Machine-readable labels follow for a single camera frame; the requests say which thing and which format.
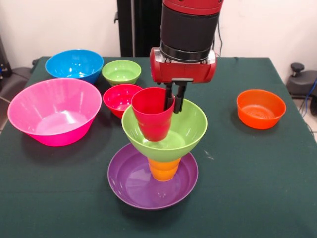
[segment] plastic bowl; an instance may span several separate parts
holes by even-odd
[[[131,105],[131,99],[142,88],[132,84],[121,84],[109,88],[104,93],[104,103],[117,117],[122,118],[124,111]]]
[[[55,78],[77,78],[94,84],[104,65],[104,58],[90,50],[60,52],[48,59],[45,69]]]
[[[99,91],[90,83],[50,79],[17,94],[9,105],[8,119],[45,145],[64,146],[87,133],[101,103]]]
[[[286,112],[286,105],[280,97],[260,89],[239,94],[237,108],[239,119],[254,129],[274,127]]]
[[[103,77],[111,86],[135,84],[140,77],[141,67],[129,60],[116,60],[107,63],[102,70]]]
[[[207,118],[196,104],[184,99],[182,112],[173,114],[167,137],[151,142],[142,135],[132,106],[123,113],[122,127],[134,147],[144,156],[159,162],[174,161],[190,152],[207,130]]]

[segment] table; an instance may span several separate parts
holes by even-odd
[[[27,86],[50,78],[47,59]],[[139,86],[154,86],[148,58],[125,59],[142,67]],[[101,77],[96,86],[109,88]],[[236,97],[251,88],[285,101],[274,128],[239,121]],[[199,179],[184,201],[161,211],[137,210],[112,193],[107,167],[129,141],[105,105],[88,134],[65,147],[44,146],[8,123],[0,136],[0,237],[317,237],[317,146],[270,59],[219,58],[212,82],[189,85],[185,96],[209,121],[192,151]]]

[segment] purple plate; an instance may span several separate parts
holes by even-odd
[[[126,204],[144,210],[159,210],[175,205],[193,190],[197,179],[196,160],[188,153],[182,157],[172,180],[155,180],[147,158],[132,144],[122,147],[108,167],[108,181],[115,195]]]

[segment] green bowl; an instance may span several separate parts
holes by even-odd
[[[196,104],[184,99],[182,112],[173,114],[167,137],[151,142],[142,135],[129,106],[122,117],[122,127],[134,147],[144,156],[159,162],[176,160],[190,152],[207,130],[207,118]]]
[[[129,60],[116,60],[107,63],[102,70],[103,77],[111,86],[135,84],[140,74],[141,67]]]

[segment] white wall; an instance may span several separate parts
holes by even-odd
[[[283,80],[294,61],[317,70],[316,9],[316,0],[224,0],[222,55],[270,57]],[[0,0],[0,34],[13,67],[71,48],[119,56],[115,12],[116,0]]]
[[[116,0],[0,0],[0,34],[11,67],[86,48],[120,56]]]
[[[270,57],[284,81],[295,61],[317,70],[316,9],[316,0],[224,0],[222,56]]]

